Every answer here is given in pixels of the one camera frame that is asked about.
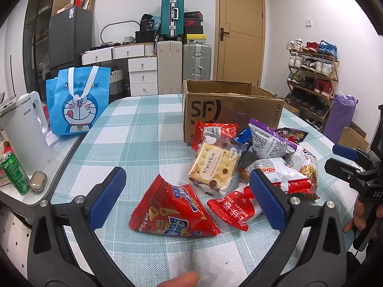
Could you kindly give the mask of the person's right hand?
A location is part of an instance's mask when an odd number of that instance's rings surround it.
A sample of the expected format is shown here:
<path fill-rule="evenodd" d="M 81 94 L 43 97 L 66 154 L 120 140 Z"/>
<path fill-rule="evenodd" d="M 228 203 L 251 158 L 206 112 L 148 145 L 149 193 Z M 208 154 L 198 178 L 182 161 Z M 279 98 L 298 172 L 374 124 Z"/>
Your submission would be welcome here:
<path fill-rule="evenodd" d="M 364 213 L 366 206 L 357 198 L 354 205 L 353 217 L 344 227 L 344 232 L 349 232 L 353 227 L 362 231 L 366 227 L 366 220 L 364 219 Z"/>

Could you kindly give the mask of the person's left hand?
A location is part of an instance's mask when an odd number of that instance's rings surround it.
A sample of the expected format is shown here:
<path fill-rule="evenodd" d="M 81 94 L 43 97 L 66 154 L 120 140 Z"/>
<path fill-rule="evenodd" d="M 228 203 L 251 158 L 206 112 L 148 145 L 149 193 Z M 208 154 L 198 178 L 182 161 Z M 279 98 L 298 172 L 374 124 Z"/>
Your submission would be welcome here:
<path fill-rule="evenodd" d="M 158 287 L 196 287 L 199 282 L 199 274 L 195 271 L 189 271 L 174 279 L 164 281 Z"/>

